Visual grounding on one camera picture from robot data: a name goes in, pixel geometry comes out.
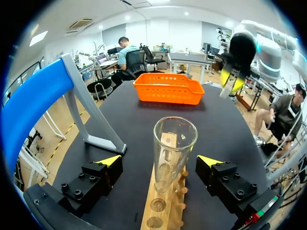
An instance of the clear drinking glass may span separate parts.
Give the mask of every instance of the clear drinking glass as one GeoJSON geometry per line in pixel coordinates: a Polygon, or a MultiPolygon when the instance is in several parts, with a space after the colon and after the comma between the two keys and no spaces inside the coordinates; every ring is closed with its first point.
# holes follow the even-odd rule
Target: clear drinking glass
{"type": "Polygon", "coordinates": [[[178,116],[160,119],[153,129],[155,189],[165,193],[187,163],[198,132],[190,121],[178,116]]]}

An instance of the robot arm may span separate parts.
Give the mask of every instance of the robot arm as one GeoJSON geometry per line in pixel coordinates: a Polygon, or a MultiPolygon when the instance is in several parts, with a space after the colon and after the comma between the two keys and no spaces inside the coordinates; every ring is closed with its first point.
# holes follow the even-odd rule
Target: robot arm
{"type": "Polygon", "coordinates": [[[262,77],[265,77],[267,81],[278,80],[281,46],[293,52],[293,66],[307,82],[307,60],[300,53],[300,46],[295,38],[266,25],[243,20],[235,29],[230,41],[229,53],[225,55],[226,65],[221,72],[224,89],[220,96],[226,97],[231,91],[234,92],[242,87],[246,76],[249,76],[250,64],[256,53],[258,53],[262,77]],[[238,79],[231,87],[226,83],[233,69],[238,71],[238,79]]]}
{"type": "Polygon", "coordinates": [[[304,82],[307,82],[307,61],[301,53],[301,49],[296,38],[284,34],[272,27],[249,20],[243,20],[241,25],[244,26],[246,30],[251,31],[255,37],[257,37],[257,34],[260,34],[263,37],[271,39],[279,46],[292,51],[292,64],[298,74],[303,78],[304,82]]]}

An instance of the orange basket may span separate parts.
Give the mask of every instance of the orange basket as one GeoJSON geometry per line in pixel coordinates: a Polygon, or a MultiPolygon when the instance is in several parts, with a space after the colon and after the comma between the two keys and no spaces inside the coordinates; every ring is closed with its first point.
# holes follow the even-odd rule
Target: orange basket
{"type": "Polygon", "coordinates": [[[200,83],[184,74],[144,73],[133,83],[146,102],[198,104],[205,94],[200,83]]]}

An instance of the man in gray shirt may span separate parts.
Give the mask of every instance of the man in gray shirt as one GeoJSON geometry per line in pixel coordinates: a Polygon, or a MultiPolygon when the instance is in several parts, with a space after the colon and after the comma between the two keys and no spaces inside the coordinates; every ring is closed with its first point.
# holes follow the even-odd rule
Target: man in gray shirt
{"type": "MultiPolygon", "coordinates": [[[[284,136],[288,135],[292,126],[296,122],[296,119],[299,117],[301,103],[305,97],[305,89],[301,86],[301,84],[297,84],[294,95],[281,96],[278,101],[270,105],[269,111],[265,109],[258,110],[256,114],[254,138],[258,138],[262,127],[262,122],[264,121],[266,127],[268,127],[271,123],[269,130],[274,133],[278,141],[284,140],[284,136]]],[[[291,148],[291,141],[293,141],[297,136],[301,124],[302,117],[299,118],[297,124],[288,136],[283,145],[283,150],[277,152],[277,158],[282,157],[291,148]]]]}
{"type": "Polygon", "coordinates": [[[128,52],[140,49],[139,47],[132,45],[127,37],[121,37],[118,40],[118,44],[123,48],[118,55],[118,65],[122,71],[117,71],[117,73],[111,77],[112,81],[116,84],[116,87],[118,87],[122,81],[131,80],[131,76],[124,72],[127,69],[126,55],[128,52]]]}

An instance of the person's hand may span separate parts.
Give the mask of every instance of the person's hand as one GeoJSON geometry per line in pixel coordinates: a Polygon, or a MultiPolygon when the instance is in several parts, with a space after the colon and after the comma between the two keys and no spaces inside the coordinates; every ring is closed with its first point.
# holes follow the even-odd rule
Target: person's hand
{"type": "MultiPolygon", "coordinates": [[[[288,136],[286,142],[289,142],[289,141],[290,141],[290,138],[291,138],[291,136],[288,136]]],[[[285,139],[286,139],[286,135],[283,134],[283,136],[282,136],[282,141],[284,141],[285,139]]]]}
{"type": "Polygon", "coordinates": [[[283,134],[283,136],[282,136],[282,141],[284,141],[285,139],[286,139],[286,135],[283,134]]]}
{"type": "Polygon", "coordinates": [[[270,121],[275,122],[275,114],[270,114],[270,121]]]}

